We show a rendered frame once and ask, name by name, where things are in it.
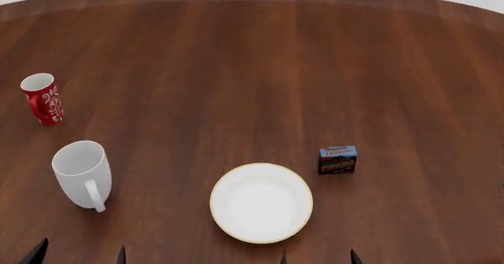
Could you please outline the white plate with gold rim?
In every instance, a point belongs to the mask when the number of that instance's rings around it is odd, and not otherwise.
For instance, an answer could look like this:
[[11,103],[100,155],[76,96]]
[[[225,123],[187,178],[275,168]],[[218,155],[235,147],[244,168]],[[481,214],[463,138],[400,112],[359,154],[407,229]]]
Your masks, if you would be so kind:
[[228,171],[209,197],[218,227],[249,244],[274,244],[296,235],[308,223],[313,205],[312,192],[301,176],[266,162]]

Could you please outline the red patterned mug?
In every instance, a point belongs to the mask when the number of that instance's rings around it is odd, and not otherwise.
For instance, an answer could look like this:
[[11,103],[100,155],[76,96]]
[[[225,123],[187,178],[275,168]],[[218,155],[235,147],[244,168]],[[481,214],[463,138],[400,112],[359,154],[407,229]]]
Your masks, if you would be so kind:
[[64,118],[64,110],[54,77],[49,73],[27,76],[20,82],[20,89],[35,118],[43,126],[53,126]]

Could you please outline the chocolate pudding box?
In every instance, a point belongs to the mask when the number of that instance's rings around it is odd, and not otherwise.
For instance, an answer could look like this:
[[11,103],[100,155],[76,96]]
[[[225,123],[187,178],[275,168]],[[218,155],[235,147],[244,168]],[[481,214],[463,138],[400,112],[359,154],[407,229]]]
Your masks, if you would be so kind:
[[358,152],[355,146],[325,147],[318,152],[319,175],[354,173]]

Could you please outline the white ceramic mug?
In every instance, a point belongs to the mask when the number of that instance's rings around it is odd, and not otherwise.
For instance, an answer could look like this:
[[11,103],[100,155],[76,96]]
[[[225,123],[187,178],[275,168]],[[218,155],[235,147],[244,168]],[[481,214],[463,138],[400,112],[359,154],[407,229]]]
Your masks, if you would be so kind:
[[92,140],[70,143],[53,156],[51,166],[71,202],[99,213],[106,210],[112,174],[102,145]]

